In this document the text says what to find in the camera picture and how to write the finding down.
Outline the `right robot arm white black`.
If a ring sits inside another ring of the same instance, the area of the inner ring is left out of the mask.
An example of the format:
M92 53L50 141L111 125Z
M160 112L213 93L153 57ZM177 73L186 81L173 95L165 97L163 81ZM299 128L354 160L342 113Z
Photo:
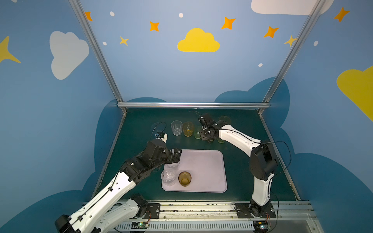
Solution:
M214 121L209 115L198 118L203 141L219 138L236 146L250 157L249 170L254 176L254 190L250 201L250 213L254 218L263 217L271 210L271 186L278 167L278 159L270 142L250 137L225 121Z

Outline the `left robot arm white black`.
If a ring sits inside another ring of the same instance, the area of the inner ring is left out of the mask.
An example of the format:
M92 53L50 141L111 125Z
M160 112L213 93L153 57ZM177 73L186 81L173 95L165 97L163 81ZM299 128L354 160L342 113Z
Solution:
M138 155L127 159L114 178L91 201L70 216L55 221L59 233L106 233L125 219L145 215L147 201L141 195L130 198L123 207L114 204L153 170L180 162L182 150L168 149L164 139L152 139Z

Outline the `lilac plastic tray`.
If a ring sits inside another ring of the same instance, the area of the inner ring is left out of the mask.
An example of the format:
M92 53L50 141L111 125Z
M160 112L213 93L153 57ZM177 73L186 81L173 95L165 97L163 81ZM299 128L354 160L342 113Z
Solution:
M187 171L192 176L189 186L181 186L178 176ZM204 192L224 193L227 181L223 154L218 150L182 150L176 181L171 186L162 184L162 188L169 192Z

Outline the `pale green small glass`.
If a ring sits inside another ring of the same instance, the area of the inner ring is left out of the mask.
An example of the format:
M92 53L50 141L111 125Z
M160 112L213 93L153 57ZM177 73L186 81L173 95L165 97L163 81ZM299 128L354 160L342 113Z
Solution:
M201 139L201 131L203 130L203 128L201 126L196 126L195 129L194 129L194 138L199 140Z

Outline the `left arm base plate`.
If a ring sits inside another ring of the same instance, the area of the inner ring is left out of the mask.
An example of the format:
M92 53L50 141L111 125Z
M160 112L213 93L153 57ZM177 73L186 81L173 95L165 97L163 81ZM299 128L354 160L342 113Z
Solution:
M160 204L159 203L148 203L146 207L141 207L136 215L138 219L159 219L160 215Z

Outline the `clear faceted glass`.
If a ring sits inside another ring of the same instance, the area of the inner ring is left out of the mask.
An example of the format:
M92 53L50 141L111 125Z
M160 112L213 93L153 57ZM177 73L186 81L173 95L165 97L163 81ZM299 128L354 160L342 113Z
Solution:
M183 131L183 123L179 120L174 120L171 123L171 129L174 136L180 136Z
M166 186L171 186L176 181L176 172L173 169L163 170L161 173L162 184Z
M165 164L164 168L165 168L165 170L178 170L179 165L180 165L180 162Z

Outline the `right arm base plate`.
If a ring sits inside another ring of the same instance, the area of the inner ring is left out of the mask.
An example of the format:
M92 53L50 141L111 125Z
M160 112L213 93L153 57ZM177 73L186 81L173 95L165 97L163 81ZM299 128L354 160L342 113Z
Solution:
M276 218L273 205L268 202L264 206L256 203L235 203L238 218Z

